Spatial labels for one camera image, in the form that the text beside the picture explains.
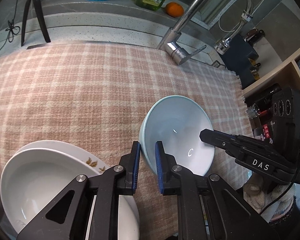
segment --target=black tripod leg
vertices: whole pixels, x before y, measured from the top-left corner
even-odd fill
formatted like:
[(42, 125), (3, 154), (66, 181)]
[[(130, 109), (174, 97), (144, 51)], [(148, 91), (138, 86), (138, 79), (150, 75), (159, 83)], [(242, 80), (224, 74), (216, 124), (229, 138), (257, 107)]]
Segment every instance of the black tripod leg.
[(47, 30), (47, 26), (46, 26), (46, 23), (45, 23), (44, 17), (43, 17), (41, 1), (40, 0), (33, 0), (33, 5), (34, 5), (35, 13), (37, 14), (37, 19), (38, 19), (38, 22), (39, 22), (44, 40), (46, 42), (51, 42), (48, 30)]
[(27, 0), (25, 4), (25, 9), (23, 10), (22, 27), (21, 27), (21, 46), (23, 46), (23, 44), (25, 43), (26, 23), (27, 23), (30, 3), (31, 0)]

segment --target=wall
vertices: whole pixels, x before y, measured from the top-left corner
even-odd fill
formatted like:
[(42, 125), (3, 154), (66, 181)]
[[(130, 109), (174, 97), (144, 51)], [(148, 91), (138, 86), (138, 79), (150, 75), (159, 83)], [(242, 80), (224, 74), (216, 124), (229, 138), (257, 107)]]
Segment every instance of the wall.
[[(25, 3), (26, 0), (18, 0), (16, 17), (14, 21), (15, 23), (22, 21)], [(2, 0), (0, 2), (0, 30), (7, 28), (8, 20), (11, 21), (13, 19), (15, 5), (16, 5), (16, 0)], [(31, 14), (31, 8), (32, 8), (32, 3), (30, 5), (28, 19), (33, 17)]]
[[(254, 46), (261, 63), (259, 75), (262, 77), (277, 67), (300, 47), (300, 9), (294, 0), (263, 0), (255, 2), (258, 9), (251, 22), (245, 25), (241, 34), (257, 28), (264, 30), (266, 36)], [(244, 1), (238, 0), (221, 17), (220, 26), (231, 30), (242, 13)], [(216, 23), (210, 32), (216, 40), (226, 35)]]

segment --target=wooden shelf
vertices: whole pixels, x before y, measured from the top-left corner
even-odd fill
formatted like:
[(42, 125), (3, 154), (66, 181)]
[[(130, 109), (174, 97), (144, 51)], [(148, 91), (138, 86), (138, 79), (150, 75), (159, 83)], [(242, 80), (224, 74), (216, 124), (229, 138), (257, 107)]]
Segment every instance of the wooden shelf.
[(243, 90), (244, 97), (247, 98), (275, 83), (281, 87), (290, 86), (300, 90), (300, 69), (297, 65), (299, 60), (300, 48), (267, 75), (245, 88)]

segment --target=pink checkered cloth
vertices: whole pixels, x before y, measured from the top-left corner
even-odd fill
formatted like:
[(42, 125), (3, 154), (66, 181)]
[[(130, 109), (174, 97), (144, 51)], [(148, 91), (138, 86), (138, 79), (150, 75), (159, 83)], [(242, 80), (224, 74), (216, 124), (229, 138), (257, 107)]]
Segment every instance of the pink checkered cloth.
[[(151, 106), (168, 95), (196, 101), (212, 126), (252, 136), (239, 78), (190, 60), (176, 66), (163, 51), (114, 44), (54, 45), (0, 58), (0, 174), (23, 145), (60, 140), (109, 166), (129, 153)], [(247, 170), (216, 149), (210, 169), (232, 187)], [(156, 177), (140, 160), (135, 200), (140, 239), (178, 231), (175, 196), (159, 194)]]

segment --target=bowl rim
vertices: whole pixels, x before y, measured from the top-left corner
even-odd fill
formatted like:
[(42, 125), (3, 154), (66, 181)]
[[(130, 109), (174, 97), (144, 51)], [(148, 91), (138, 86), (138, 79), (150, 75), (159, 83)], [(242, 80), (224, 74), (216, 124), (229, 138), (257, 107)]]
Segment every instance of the bowl rim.
[[(148, 119), (152, 113), (152, 111), (155, 109), (155, 107), (161, 103), (162, 101), (168, 99), (168, 98), (172, 98), (172, 97), (179, 97), (179, 98), (184, 98), (184, 99), (188, 99), (189, 101), (191, 101), (192, 103), (194, 103), (195, 105), (197, 105), (199, 107), (199, 109), (202, 110), (203, 114), (207, 117), (208, 121), (209, 121), (209, 124), (210, 124), (210, 128), (211, 130), (213, 130), (213, 127), (212, 127), (212, 124), (211, 124), (211, 121), (210, 121), (210, 118), (208, 117), (207, 113), (202, 109), (202, 107), (197, 103), (195, 102), (194, 100), (192, 100), (191, 98), (188, 98), (188, 97), (185, 97), (185, 96), (181, 96), (181, 95), (171, 95), (171, 96), (166, 96), (164, 98), (161, 98), (160, 100), (158, 100), (149, 110), (149, 112), (146, 114), (146, 117), (144, 119), (144, 125), (143, 125), (143, 128), (142, 128), (142, 131), (141, 131), (141, 134), (142, 134), (142, 142), (141, 142), (141, 147), (142, 147), (142, 151), (143, 151), (143, 156), (146, 158), (150, 168), (152, 169), (152, 172), (154, 174), (157, 174), (156, 173), (156, 166), (155, 166), (155, 169), (153, 168), (153, 164), (150, 162), (150, 159), (149, 159), (149, 156), (148, 156), (148, 152), (147, 152), (147, 149), (146, 149), (146, 124), (148, 122)], [(214, 158), (214, 154), (215, 154), (215, 150), (216, 148), (214, 147), (213, 148), (213, 157), (212, 157), (212, 160), (210, 162), (210, 165), (209, 165), (209, 168), (211, 167), (211, 164), (212, 164), (212, 161), (213, 161), (213, 158)]]
[(25, 152), (27, 152), (27, 151), (32, 151), (32, 150), (48, 150), (48, 151), (51, 151), (51, 152), (54, 152), (54, 153), (57, 153), (57, 154), (60, 154), (60, 155), (63, 155), (63, 156), (66, 156), (66, 157), (69, 157), (69, 158), (71, 158), (71, 159), (73, 159), (74, 161), (77, 161), (77, 162), (79, 162), (79, 163), (81, 163), (83, 166), (86, 166), (88, 169), (90, 169), (91, 171), (93, 171), (95, 174), (96, 174), (96, 176), (98, 175), (97, 173), (96, 173), (96, 170), (95, 169), (93, 169), (91, 166), (89, 166), (88, 164), (86, 164), (86, 163), (84, 163), (83, 161), (81, 161), (81, 160), (79, 160), (79, 159), (77, 159), (77, 158), (75, 158), (75, 157), (73, 157), (73, 156), (71, 156), (71, 155), (69, 155), (69, 154), (67, 154), (67, 153), (64, 153), (64, 152), (60, 152), (60, 151), (58, 151), (58, 150), (53, 150), (53, 149), (48, 149), (48, 148), (43, 148), (43, 147), (34, 147), (34, 148), (30, 148), (30, 149), (25, 149), (25, 150), (23, 150), (23, 151), (20, 151), (20, 152), (18, 152), (18, 153), (16, 153), (15, 155), (13, 155), (11, 158), (10, 158), (10, 160), (8, 160), (8, 162), (6, 163), (6, 165), (4, 166), (4, 168), (3, 168), (3, 170), (2, 170), (2, 173), (1, 173), (1, 177), (0, 177), (0, 198), (1, 198), (1, 202), (2, 202), (2, 206), (3, 206), (3, 210), (4, 210), (4, 212), (5, 212), (5, 214), (6, 214), (6, 216), (7, 216), (7, 218), (8, 218), (8, 220), (9, 221), (11, 221), (10, 220), (10, 215), (8, 215), (9, 213), (7, 213), (7, 204), (5, 204), (5, 202), (3, 201), (3, 197), (2, 197), (2, 192), (3, 192), (3, 190), (2, 190), (2, 187), (3, 187), (3, 181), (6, 179), (5, 178), (5, 173), (6, 173), (6, 169), (7, 169), (7, 167), (8, 167), (8, 164), (13, 160), (13, 159), (15, 159), (16, 157), (19, 157), (19, 155), (22, 155), (23, 153), (25, 153)]

